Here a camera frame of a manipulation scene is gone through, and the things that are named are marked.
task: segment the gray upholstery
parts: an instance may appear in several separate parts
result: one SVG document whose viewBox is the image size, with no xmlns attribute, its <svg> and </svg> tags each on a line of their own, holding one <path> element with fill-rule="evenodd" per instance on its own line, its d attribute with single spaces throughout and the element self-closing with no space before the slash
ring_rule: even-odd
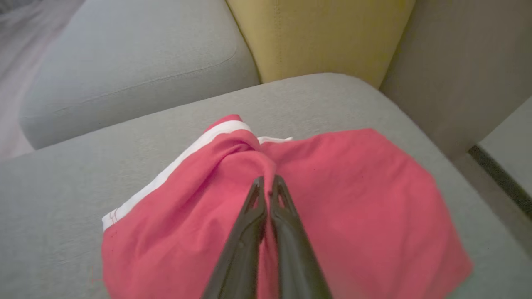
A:
<svg viewBox="0 0 532 299">
<path fill-rule="evenodd" d="M 238 113 L 258 136 L 372 127 L 435 177 L 475 273 L 456 298 L 530 298 L 532 262 L 433 143 L 358 79 L 314 74 L 169 109 L 0 165 L 0 297 L 106 298 L 101 217 L 150 182 L 211 123 Z"/>
<path fill-rule="evenodd" d="M 224 0 L 87 0 L 20 112 L 42 148 L 259 83 Z"/>
</svg>

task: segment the stitching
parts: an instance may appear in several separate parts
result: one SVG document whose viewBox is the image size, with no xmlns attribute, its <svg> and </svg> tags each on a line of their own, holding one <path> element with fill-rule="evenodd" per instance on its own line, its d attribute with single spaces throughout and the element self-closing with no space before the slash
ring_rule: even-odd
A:
<svg viewBox="0 0 532 299">
<path fill-rule="evenodd" d="M 216 68 L 216 67 L 219 67 L 223 64 L 225 64 L 226 62 L 232 60 L 235 56 L 236 56 L 236 53 L 238 52 L 238 46 L 235 47 L 235 51 L 233 52 L 233 54 L 225 59 L 224 61 L 218 63 L 218 64 L 214 64 L 214 65 L 208 65 L 202 69 L 198 69 L 198 70 L 194 70 L 194 71 L 190 71 L 190 72 L 185 72 L 185 73 L 180 73 L 180 74 L 175 74 L 175 75 L 170 75 L 170 76 L 167 76 L 167 77 L 160 77 L 160 78 L 157 78 L 157 79 L 154 79 L 154 80 L 151 80 L 151 81 L 146 81 L 146 82 L 142 82 L 142 83 L 139 83 L 139 84 L 136 84 L 136 85 L 133 85 L 133 86 L 129 86 L 129 87 L 126 87 L 126 88 L 123 88 L 121 90 L 117 90 L 117 91 L 114 91 L 114 92 L 110 92 L 110 93 L 106 93 L 106 94 L 103 94 L 103 95 L 99 95 L 99 96 L 96 96 L 96 97 L 92 97 L 90 99 L 87 99 L 81 103 L 78 103 L 76 105 L 71 105 L 71 106 L 68 106 L 68 107 L 65 107 L 65 108 L 61 108 L 57 111 L 54 111 L 54 112 L 51 112 L 51 113 L 48 113 L 47 115 L 50 115 L 50 114 L 57 114 L 57 113 L 60 113 L 64 110 L 68 110 L 68 109 L 71 109 L 73 107 L 79 107 L 79 106 L 82 106 L 86 103 L 89 103 L 89 102 L 94 102 L 94 101 L 97 101 L 103 97 L 107 97 L 107 96 L 110 96 L 110 95 L 113 95 L 113 94 L 117 94 L 117 93 L 121 93 L 121 92 L 124 92 L 126 90 L 129 90 L 129 89 L 133 89 L 133 88 L 136 88 L 136 87 L 139 87 L 139 86 L 143 86 L 143 85 L 149 85 L 149 84 L 155 84 L 155 83 L 159 83 L 159 82 L 165 82 L 165 81 L 169 81 L 169 80 L 174 80 L 178 77 L 184 77 L 184 76 L 187 76 L 187 75 L 191 75 L 191 74 L 194 74 L 194 73 L 200 73 L 202 71 L 206 71 L 207 69 L 213 69 L 213 68 Z M 32 117 L 32 116 L 24 116 L 22 118 L 24 119 L 38 119 L 38 118 L 41 118 L 41 117 L 47 117 L 47 116 L 36 116 L 36 117 Z"/>
<path fill-rule="evenodd" d="M 114 218 L 116 219 L 116 222 L 118 222 L 117 210 L 118 209 L 114 209 Z"/>
</svg>

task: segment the yellow cushion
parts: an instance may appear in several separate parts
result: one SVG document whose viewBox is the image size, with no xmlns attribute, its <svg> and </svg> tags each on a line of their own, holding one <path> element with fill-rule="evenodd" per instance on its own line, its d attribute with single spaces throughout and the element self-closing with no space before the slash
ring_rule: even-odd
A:
<svg viewBox="0 0 532 299">
<path fill-rule="evenodd" d="M 415 0 L 226 0 L 263 83 L 319 72 L 382 82 Z"/>
</svg>

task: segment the fabric seam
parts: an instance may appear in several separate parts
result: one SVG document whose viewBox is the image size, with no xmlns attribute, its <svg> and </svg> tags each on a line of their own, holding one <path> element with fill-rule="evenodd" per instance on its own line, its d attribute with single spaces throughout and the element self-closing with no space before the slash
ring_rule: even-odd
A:
<svg viewBox="0 0 532 299">
<path fill-rule="evenodd" d="M 233 54 L 229 58 L 225 59 L 224 61 L 222 61 L 222 62 L 220 62 L 218 64 L 211 64 L 211 65 L 208 65 L 208 66 L 206 66 L 204 68 L 201 68 L 201 69 L 197 69 L 197 70 L 193 70 L 193 71 L 189 71 L 189 72 L 185 72 L 185 73 L 180 73 L 180 74 L 174 74 L 174 75 L 170 75 L 170 76 L 166 76 L 166 77 L 160 77 L 160 78 L 157 78 L 157 79 L 154 79 L 154 80 L 151 80 L 151 81 L 141 82 L 139 84 L 136 84 L 136 85 L 133 85 L 133 86 L 129 86 L 129 87 L 123 88 L 121 90 L 116 90 L 114 92 L 109 92 L 109 93 L 106 93 L 106 94 L 103 94 L 103 95 L 92 97 L 90 99 L 87 99 L 87 100 L 85 100 L 83 102 L 80 102 L 80 103 L 77 103 L 75 105 L 70 105 L 68 107 L 61 108 L 61 109 L 56 110 L 54 112 L 47 113 L 46 115 L 38 115 L 38 116 L 27 116 L 27 115 L 24 115 L 21 118 L 23 118 L 23 119 L 39 119 L 39 118 L 43 118 L 43 117 L 48 117 L 48 115 L 58 114 L 58 113 L 60 113 L 62 111 L 65 111 L 65 110 L 68 110 L 68 109 L 71 109 L 71 108 L 74 108 L 74 107 L 79 107 L 79 106 L 82 106 L 82 105 L 87 104 L 89 102 L 97 102 L 99 99 L 102 99 L 104 97 L 107 97 L 107 96 L 110 96 L 110 95 L 114 95 L 114 94 L 118 94 L 118 93 L 124 92 L 126 90 L 130 90 L 130 89 L 136 88 L 136 87 L 140 87 L 140 86 L 144 86 L 144 85 L 150 85 L 150 84 L 156 84 L 156 83 L 159 83 L 159 82 L 170 81 L 170 80 L 174 80 L 174 79 L 179 78 L 179 77 L 184 77 L 184 76 L 187 76 L 187 75 L 200 73 L 200 72 L 206 71 L 208 69 L 217 68 L 217 67 L 229 62 L 230 60 L 232 60 L 236 56 L 237 52 L 238 52 L 238 46 L 235 47 L 235 51 L 233 52 Z"/>
</svg>

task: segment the floor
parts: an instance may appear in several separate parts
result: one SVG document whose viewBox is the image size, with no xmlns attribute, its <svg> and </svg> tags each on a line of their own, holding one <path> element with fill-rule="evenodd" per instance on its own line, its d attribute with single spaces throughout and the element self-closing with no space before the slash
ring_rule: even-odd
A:
<svg viewBox="0 0 532 299">
<path fill-rule="evenodd" d="M 85 0 L 43 0 L 0 15 L 0 162 L 33 151 L 17 122 L 46 47 Z M 532 222 L 471 158 L 453 161 L 532 256 Z"/>
<path fill-rule="evenodd" d="M 0 162 L 33 151 L 19 107 L 47 46 L 85 0 L 43 0 L 0 15 Z"/>
<path fill-rule="evenodd" d="M 479 146 L 532 194 L 532 96 L 500 123 Z"/>
<path fill-rule="evenodd" d="M 469 154 L 452 162 L 532 258 L 532 221 Z"/>
</svg>

